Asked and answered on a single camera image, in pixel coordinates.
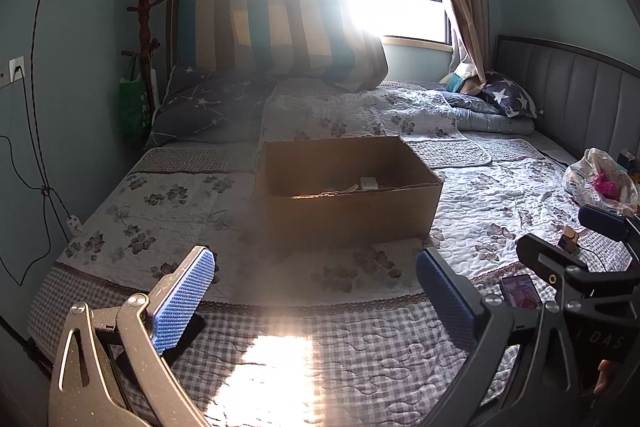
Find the grey padded headboard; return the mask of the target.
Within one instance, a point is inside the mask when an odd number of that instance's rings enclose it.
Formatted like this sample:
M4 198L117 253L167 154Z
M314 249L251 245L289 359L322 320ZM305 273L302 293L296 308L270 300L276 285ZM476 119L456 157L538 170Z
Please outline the grey padded headboard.
M503 35L495 69L532 96L536 129L574 157L590 147L639 155L638 69L578 46Z

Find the floral quilted bedspread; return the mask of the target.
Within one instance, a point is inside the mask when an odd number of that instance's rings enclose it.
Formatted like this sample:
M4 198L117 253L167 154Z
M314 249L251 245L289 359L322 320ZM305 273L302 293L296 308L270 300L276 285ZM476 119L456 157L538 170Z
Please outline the floral quilted bedspread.
M411 263L435 246L480 280L515 267L515 242L556 239L579 205L566 168L513 136L469 139L462 98L412 84L333 94L282 84L267 142L397 136L442 180L425 236L282 251L260 246L250 204L265 143L154 148L70 241L29 328L51 351L76 300L147 291L196 245L221 267L198 306L204 329L172 369L213 426L413 426L463 359Z

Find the wooden coat rack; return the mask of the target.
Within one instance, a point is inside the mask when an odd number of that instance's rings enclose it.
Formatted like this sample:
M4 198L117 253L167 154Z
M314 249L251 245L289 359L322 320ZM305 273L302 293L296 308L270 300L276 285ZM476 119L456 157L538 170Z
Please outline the wooden coat rack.
M139 49L137 51L122 51L122 56L137 57L140 61L141 77L144 82L146 95L151 106L154 103L154 88L152 83L152 55L160 47L160 42L152 36L150 28L150 14L152 9L166 0L137 0L135 5L128 6L129 13L136 13L138 17Z

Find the green bag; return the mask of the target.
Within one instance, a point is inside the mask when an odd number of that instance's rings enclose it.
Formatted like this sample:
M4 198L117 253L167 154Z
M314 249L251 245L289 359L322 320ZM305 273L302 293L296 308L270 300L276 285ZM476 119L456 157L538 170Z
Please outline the green bag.
M119 79L117 100L118 129L125 145L142 147L151 130L151 109L140 58L130 58L127 74Z

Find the white power strip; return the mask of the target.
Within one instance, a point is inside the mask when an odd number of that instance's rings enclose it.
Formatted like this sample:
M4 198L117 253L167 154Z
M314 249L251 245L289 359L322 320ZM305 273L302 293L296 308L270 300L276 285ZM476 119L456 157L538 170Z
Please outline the white power strip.
M72 233L73 236L78 236L82 233L82 223L78 217L70 215L70 217L67 218L66 223L67 228L70 230L70 233Z

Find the white wall socket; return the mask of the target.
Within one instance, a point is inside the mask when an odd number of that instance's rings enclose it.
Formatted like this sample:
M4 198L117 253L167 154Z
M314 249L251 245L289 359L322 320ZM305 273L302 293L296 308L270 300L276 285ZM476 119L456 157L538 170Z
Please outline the white wall socket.
M20 81L25 78L25 60L24 57L15 57L9 60L10 81Z

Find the smartphone with lit screen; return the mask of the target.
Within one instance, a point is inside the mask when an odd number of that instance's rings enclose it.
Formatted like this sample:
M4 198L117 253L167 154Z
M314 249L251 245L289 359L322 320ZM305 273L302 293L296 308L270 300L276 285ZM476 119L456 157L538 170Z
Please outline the smartphone with lit screen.
M528 274L503 277L499 285L503 298L509 306L524 310L538 310L540 308L540 297Z

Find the small brown charger block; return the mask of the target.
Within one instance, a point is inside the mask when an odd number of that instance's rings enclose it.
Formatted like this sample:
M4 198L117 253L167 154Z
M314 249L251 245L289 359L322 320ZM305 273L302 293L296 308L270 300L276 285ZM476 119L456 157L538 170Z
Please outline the small brown charger block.
M578 249L578 243L579 233L569 225L565 225L558 240L558 247L562 251L566 251L567 254L575 254Z

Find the white plastic bag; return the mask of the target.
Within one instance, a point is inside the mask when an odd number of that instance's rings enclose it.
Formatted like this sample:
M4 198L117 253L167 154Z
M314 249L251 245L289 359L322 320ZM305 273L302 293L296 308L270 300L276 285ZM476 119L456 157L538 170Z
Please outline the white plastic bag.
M562 187L578 205L593 205L621 215L639 212L639 190L631 176L608 153L595 147L569 165Z

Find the star pattern navy pillow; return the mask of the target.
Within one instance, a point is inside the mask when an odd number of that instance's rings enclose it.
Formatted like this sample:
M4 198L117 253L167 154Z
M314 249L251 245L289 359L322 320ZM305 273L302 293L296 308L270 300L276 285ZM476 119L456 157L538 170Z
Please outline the star pattern navy pillow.
M480 97L497 107L508 118L537 118L536 104L518 83L494 70L486 70L486 83Z

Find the constellation pattern dark pillow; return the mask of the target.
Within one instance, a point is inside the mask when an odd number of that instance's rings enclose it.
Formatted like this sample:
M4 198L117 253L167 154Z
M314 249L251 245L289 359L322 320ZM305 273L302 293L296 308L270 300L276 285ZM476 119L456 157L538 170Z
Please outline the constellation pattern dark pillow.
M149 148L175 141L254 142L277 80L254 72L172 69L165 98L154 114Z

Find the brown cardboard box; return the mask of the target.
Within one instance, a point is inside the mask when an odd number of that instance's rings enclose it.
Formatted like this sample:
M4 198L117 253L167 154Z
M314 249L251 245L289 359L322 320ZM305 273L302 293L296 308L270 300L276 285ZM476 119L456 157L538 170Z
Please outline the brown cardboard box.
M286 251L413 239L431 231L442 180L397 136L267 142L250 222Z

